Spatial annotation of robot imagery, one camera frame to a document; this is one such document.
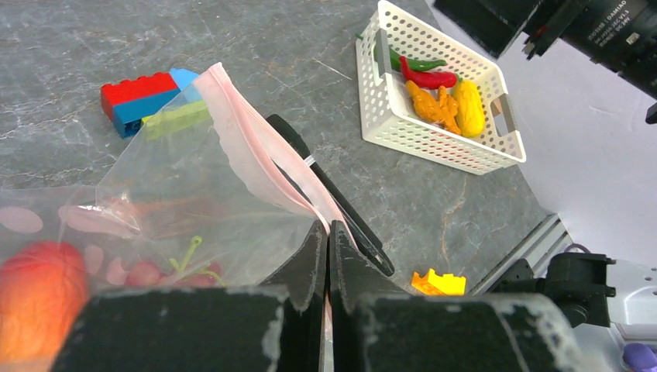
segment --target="red lego brick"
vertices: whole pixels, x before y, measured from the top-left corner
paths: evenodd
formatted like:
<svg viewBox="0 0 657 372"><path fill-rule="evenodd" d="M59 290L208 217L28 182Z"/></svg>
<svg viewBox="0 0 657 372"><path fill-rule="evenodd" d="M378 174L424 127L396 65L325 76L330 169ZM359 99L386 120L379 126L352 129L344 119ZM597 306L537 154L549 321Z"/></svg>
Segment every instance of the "red lego brick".
<svg viewBox="0 0 657 372"><path fill-rule="evenodd" d="M113 106L174 89L178 89L178 86L171 75L168 72L157 72L152 76L140 76L136 80L103 85L101 105L111 120Z"/></svg>

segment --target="red chili pepper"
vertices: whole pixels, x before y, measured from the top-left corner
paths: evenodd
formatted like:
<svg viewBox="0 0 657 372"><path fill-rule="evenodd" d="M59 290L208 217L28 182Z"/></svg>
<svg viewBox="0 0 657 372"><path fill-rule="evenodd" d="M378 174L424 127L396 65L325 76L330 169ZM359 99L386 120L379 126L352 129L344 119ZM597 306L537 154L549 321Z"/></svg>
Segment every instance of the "red chili pepper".
<svg viewBox="0 0 657 372"><path fill-rule="evenodd" d="M420 88L438 89L440 87L451 88L456 85L458 80L456 74L452 72L417 72L411 70L406 61L406 57L399 57L401 63L401 73L406 80L413 81Z"/></svg>

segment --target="basket handle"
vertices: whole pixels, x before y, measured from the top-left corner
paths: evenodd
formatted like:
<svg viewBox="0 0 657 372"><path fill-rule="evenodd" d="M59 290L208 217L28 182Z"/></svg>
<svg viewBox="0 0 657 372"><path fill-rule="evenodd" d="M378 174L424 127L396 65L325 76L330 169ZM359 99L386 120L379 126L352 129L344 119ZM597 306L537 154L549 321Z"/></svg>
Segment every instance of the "basket handle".
<svg viewBox="0 0 657 372"><path fill-rule="evenodd" d="M504 122L507 124L507 132L511 133L518 130L509 94L503 93L501 96L497 97L497 100L500 102L501 113L504 115Z"/></svg>
<svg viewBox="0 0 657 372"><path fill-rule="evenodd" d="M379 70L379 78L384 80L385 74L392 74L392 66L390 65L390 47L388 46L388 35L385 29L378 29L377 34L374 36L374 45L378 45L376 49L377 67Z"/></svg>

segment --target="yellow lego brick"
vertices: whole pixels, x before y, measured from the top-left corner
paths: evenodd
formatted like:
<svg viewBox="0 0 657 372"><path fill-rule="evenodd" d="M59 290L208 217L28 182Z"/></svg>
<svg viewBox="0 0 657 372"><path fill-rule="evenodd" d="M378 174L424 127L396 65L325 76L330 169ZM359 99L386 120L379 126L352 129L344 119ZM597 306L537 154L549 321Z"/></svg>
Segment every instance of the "yellow lego brick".
<svg viewBox="0 0 657 372"><path fill-rule="evenodd" d="M413 273L411 285L428 296L463 296L466 293L466 277L440 276L433 269L429 269L424 277Z"/></svg>

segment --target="purple object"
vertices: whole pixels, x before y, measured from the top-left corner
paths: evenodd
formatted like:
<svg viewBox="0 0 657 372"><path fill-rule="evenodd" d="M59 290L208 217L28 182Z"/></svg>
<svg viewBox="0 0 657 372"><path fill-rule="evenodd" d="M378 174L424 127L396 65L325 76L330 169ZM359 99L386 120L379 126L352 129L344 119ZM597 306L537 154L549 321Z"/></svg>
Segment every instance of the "purple object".
<svg viewBox="0 0 657 372"><path fill-rule="evenodd" d="M657 372L657 356L642 343L626 345L623 360L634 372Z"/></svg>

